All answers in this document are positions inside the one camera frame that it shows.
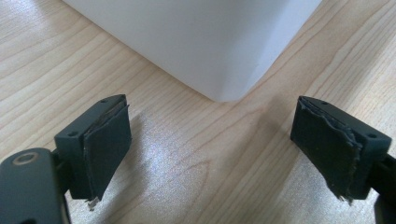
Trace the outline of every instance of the white box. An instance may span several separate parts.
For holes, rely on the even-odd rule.
[[[243,97],[320,0],[64,0],[215,101]]]

